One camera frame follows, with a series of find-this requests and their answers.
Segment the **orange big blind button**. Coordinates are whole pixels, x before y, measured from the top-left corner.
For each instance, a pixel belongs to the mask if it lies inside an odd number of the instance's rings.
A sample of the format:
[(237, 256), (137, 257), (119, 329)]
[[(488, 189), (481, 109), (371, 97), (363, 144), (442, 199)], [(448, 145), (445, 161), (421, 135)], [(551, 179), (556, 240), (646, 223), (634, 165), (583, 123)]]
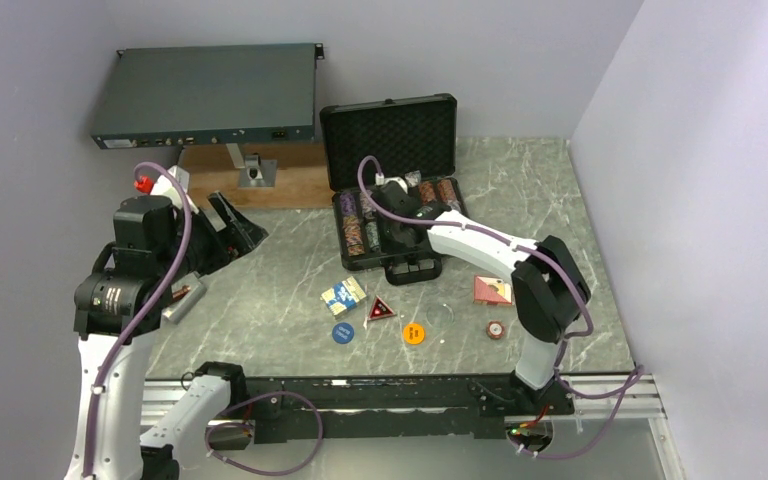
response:
[(425, 328), (418, 323), (409, 323), (402, 330), (402, 338), (406, 344), (419, 345), (426, 338)]

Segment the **blue small blind button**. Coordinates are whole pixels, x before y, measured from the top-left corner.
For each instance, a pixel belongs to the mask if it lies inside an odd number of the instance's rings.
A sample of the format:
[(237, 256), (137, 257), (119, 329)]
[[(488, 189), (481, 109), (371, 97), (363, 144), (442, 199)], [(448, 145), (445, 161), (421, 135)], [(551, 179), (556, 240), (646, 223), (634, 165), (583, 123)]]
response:
[(331, 336), (337, 344), (345, 345), (353, 340), (355, 330), (351, 324), (339, 322), (333, 327)]

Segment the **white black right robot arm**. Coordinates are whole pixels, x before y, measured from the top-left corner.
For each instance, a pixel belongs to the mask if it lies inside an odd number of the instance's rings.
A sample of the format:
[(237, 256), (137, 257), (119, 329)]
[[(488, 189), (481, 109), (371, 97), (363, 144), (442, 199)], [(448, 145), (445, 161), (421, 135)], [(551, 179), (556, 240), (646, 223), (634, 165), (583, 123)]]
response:
[(567, 245), (555, 236), (537, 241), (508, 235), (440, 202), (424, 204), (395, 181), (364, 196), (406, 234), (426, 240), (433, 252), (464, 260), (511, 286), (524, 329), (511, 401), (524, 415), (538, 413), (549, 402), (565, 342), (593, 331), (586, 312), (591, 291)]

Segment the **black poker set case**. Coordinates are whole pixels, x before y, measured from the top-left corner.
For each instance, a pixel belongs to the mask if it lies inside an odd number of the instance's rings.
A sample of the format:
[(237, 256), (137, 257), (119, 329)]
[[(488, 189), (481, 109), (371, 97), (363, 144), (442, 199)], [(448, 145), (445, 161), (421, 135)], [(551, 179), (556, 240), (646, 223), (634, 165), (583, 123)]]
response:
[[(329, 185), (334, 194), (332, 207), (338, 232), (343, 267), (348, 271), (381, 268), (392, 285), (407, 285), (437, 278), (443, 257), (433, 252), (431, 258), (418, 262), (381, 262), (381, 251), (371, 252), (361, 213), (358, 194), (377, 188), (375, 174), (403, 177), (411, 171), (421, 173), (422, 182), (432, 182), (438, 202), (445, 204), (437, 184), (444, 178), (457, 182), (459, 196), (465, 200), (456, 171), (457, 100), (449, 93), (386, 99), (378, 102), (328, 106), (320, 112)], [(350, 256), (343, 232), (339, 196), (355, 196), (362, 228), (365, 253)]]

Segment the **green blue chip stack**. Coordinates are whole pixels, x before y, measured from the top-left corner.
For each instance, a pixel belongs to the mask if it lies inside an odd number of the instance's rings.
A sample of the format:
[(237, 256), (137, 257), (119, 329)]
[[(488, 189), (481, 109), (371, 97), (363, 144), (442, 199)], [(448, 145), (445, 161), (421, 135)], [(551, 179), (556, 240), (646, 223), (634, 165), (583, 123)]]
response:
[(375, 221), (369, 221), (365, 225), (367, 243), (371, 252), (381, 251), (381, 239), (378, 225)]

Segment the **red black chip stack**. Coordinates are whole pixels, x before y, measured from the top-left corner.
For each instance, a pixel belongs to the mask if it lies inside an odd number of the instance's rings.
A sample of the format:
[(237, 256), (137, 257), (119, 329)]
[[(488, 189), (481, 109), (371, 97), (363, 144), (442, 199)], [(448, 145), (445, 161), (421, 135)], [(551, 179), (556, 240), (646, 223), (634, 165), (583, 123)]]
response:
[(418, 191), (423, 204), (438, 202), (435, 186), (432, 182), (424, 181), (419, 184)]
[(454, 179), (444, 178), (438, 182), (437, 187), (440, 196), (446, 205), (462, 215), (466, 214), (463, 202), (459, 196), (457, 182)]

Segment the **clear plastic wrapper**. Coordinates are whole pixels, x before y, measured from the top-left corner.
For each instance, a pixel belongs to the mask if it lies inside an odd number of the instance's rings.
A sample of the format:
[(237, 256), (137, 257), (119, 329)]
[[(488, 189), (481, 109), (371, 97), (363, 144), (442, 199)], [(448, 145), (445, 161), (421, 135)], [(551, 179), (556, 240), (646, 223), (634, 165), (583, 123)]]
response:
[(410, 187), (417, 187), (421, 181), (421, 173), (419, 171), (411, 171), (404, 174), (404, 180), (406, 184)]

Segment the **purple poker chip stack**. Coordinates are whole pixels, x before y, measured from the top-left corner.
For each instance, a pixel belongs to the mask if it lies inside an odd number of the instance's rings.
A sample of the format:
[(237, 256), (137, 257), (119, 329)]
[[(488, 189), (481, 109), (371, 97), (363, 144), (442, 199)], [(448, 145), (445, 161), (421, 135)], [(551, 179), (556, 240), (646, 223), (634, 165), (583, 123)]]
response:
[(355, 196), (351, 192), (343, 192), (339, 196), (340, 210), (344, 218), (357, 217)]

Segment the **red black far chip stack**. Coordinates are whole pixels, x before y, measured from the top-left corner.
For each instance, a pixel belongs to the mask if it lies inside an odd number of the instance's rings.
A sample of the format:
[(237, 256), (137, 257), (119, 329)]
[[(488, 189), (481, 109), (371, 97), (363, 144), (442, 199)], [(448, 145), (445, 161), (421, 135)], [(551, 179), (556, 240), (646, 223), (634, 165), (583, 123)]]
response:
[(438, 182), (437, 187), (440, 196), (446, 205), (462, 215), (466, 214), (463, 202), (459, 196), (457, 182), (454, 179), (444, 178)]

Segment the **red triangular dealer button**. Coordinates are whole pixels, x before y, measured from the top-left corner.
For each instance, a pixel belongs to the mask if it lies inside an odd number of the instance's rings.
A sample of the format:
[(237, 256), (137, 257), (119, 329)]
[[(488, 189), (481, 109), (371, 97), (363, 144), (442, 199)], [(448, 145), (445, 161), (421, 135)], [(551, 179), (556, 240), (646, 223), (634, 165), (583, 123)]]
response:
[(395, 310), (390, 307), (380, 296), (376, 296), (371, 302), (370, 310), (366, 316), (366, 321), (377, 321), (395, 316)]

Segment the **blue playing card deck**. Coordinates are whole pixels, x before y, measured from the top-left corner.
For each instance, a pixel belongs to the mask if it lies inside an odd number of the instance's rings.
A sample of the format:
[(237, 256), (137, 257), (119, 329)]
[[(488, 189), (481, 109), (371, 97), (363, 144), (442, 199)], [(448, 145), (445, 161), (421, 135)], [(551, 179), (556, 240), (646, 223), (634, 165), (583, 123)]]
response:
[(326, 309), (334, 317), (339, 317), (353, 310), (366, 298), (367, 293), (364, 287), (354, 276), (337, 282), (320, 295)]

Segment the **wooden board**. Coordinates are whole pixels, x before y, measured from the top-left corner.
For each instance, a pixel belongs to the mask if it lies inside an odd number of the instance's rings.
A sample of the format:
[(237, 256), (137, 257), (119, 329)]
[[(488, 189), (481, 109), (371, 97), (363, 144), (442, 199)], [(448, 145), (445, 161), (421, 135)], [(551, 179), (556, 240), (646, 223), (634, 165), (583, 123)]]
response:
[(191, 146), (178, 165), (190, 174), (187, 190), (200, 207), (209, 207), (215, 192), (240, 209), (331, 205), (325, 151), (317, 143)]

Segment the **red playing card deck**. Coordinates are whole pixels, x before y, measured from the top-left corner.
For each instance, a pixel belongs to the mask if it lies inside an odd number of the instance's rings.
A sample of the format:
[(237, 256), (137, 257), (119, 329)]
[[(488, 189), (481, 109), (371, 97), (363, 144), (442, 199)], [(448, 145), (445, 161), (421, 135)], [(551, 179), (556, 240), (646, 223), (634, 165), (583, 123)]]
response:
[(487, 306), (512, 306), (512, 286), (500, 278), (476, 275), (473, 280), (473, 302)]

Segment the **grey rack network device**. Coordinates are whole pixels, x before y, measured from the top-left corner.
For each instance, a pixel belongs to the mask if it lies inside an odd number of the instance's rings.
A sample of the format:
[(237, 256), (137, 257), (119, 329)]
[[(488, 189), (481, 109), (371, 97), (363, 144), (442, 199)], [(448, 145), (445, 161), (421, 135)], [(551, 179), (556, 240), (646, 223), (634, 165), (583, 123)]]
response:
[(306, 142), (320, 43), (121, 50), (89, 134), (101, 149)]

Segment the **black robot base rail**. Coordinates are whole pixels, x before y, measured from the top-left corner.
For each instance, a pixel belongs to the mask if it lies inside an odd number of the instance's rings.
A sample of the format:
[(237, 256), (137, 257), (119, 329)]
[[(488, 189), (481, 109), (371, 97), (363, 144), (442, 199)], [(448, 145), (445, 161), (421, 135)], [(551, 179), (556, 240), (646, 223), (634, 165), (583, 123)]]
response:
[(289, 440), (467, 435), (502, 439), (516, 422), (571, 415), (550, 383), (533, 391), (513, 374), (350, 377), (250, 376), (217, 420), (253, 426), (257, 444)]

